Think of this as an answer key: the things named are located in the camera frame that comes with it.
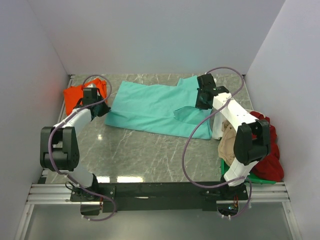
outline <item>tan fabric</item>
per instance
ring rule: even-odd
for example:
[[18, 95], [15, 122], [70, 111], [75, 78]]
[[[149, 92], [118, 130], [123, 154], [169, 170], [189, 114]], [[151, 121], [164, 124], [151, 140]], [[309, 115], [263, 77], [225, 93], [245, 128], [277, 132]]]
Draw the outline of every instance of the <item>tan fabric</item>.
[[223, 136], [218, 146], [219, 158], [222, 158], [228, 166], [235, 160], [234, 145], [236, 130], [227, 120], [222, 123]]

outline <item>marble tabletop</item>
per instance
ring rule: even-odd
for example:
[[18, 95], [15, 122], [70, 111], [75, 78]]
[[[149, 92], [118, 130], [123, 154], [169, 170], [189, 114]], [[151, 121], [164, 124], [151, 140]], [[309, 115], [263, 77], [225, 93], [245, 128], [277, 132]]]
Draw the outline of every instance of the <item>marble tabletop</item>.
[[[112, 107], [122, 81], [144, 85], [175, 86], [180, 78], [194, 74], [105, 74], [112, 84], [108, 104]], [[218, 74], [217, 86], [224, 85], [234, 92], [241, 85], [234, 74]], [[82, 84], [86, 75], [71, 77], [71, 86]], [[234, 97], [242, 107], [252, 110], [244, 87]], [[182, 171], [182, 152], [186, 138], [135, 131], [105, 125], [108, 115], [96, 117], [77, 137], [80, 162], [94, 173], [101, 183], [117, 182], [186, 182]], [[185, 155], [186, 170], [194, 181], [219, 181], [221, 161], [218, 157], [218, 140], [192, 139]], [[62, 184], [66, 178], [49, 172], [47, 184]]]

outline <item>red cloth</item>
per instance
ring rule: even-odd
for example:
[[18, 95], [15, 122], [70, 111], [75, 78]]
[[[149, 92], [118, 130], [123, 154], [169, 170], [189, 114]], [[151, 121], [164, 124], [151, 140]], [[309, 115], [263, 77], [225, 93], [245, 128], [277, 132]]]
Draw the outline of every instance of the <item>red cloth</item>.
[[[90, 84], [95, 84], [95, 86], [100, 90], [100, 94], [103, 98], [107, 96], [107, 83], [106, 81], [101, 81], [99, 78], [96, 78], [92, 81], [89, 81], [84, 84], [84, 87], [87, 87]], [[77, 105], [79, 99], [84, 96], [82, 85], [79, 86], [71, 86], [65, 90], [63, 90], [64, 95], [64, 103], [65, 103], [65, 113], [68, 116], [71, 114], [74, 107]]]
[[[270, 118], [260, 112], [252, 111], [250, 114], [257, 119], [265, 119], [270, 124]], [[279, 162], [280, 152], [276, 144], [276, 139], [276, 128], [270, 125], [271, 152], [263, 160], [258, 162], [251, 171], [261, 179], [280, 182], [284, 178], [285, 173]]]

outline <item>green basket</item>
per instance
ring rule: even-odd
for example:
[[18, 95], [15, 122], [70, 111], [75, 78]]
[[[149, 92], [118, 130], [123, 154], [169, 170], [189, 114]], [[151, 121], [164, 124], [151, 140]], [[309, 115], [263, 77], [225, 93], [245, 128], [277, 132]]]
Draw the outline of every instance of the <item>green basket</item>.
[[[221, 158], [221, 174], [225, 174], [229, 170], [229, 166], [225, 163], [225, 161]], [[251, 182], [256, 184], [275, 184], [275, 181], [269, 181], [261, 179], [260, 177], [257, 177], [255, 174], [250, 172], [250, 175], [248, 176], [250, 178]]]

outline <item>white wall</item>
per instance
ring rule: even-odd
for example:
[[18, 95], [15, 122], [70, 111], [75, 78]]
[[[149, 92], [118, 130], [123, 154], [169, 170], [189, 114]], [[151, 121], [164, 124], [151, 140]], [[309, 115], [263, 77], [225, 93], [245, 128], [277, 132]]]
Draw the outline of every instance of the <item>white wall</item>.
[[302, 237], [320, 236], [320, 1], [286, 0], [246, 76], [254, 109], [278, 134]]
[[246, 74], [285, 0], [28, 0], [69, 74]]
[[13, 239], [41, 173], [40, 130], [54, 124], [68, 76], [26, 0], [0, 7], [0, 235]]

